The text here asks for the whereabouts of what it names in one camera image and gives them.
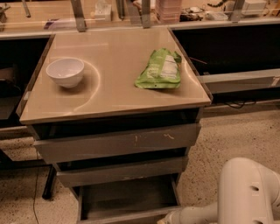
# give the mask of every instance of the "bowl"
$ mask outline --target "bowl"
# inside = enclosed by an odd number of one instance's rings
[[[47,75],[63,88],[74,88],[83,77],[84,62],[80,59],[57,59],[46,68]]]

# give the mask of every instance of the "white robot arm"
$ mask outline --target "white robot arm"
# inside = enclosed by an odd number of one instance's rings
[[[218,202],[168,213],[165,224],[273,224],[280,209],[280,175],[247,158],[229,160],[222,168]]]

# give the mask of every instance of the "snack bag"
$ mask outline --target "snack bag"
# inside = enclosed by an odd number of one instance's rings
[[[166,48],[153,51],[135,85],[138,88],[178,88],[181,81],[178,63],[181,60],[177,52],[171,53]]]

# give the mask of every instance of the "floor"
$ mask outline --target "floor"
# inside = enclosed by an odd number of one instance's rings
[[[183,206],[202,207],[217,200],[219,174],[230,158],[251,158],[280,173],[280,101],[233,106],[206,108],[178,182]],[[25,127],[0,129],[0,139],[0,149],[14,160],[39,158]],[[46,167],[0,172],[0,223],[76,222],[78,203],[58,180],[52,198],[42,199],[47,173]]]

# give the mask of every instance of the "drawer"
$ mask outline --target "drawer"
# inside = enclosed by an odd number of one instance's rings
[[[186,168],[187,156],[179,157],[178,154],[185,153],[186,149],[182,148],[160,151],[158,154],[130,155],[127,159],[113,157],[105,161],[104,159],[89,160],[88,165],[84,166],[82,164],[87,161],[81,161],[67,167],[70,171],[58,171],[57,177],[63,186],[75,187],[181,173]]]
[[[80,188],[77,223],[151,224],[179,208],[170,175]]]
[[[39,140],[34,146],[52,164],[189,147],[195,144],[199,132],[200,124],[190,123]]]

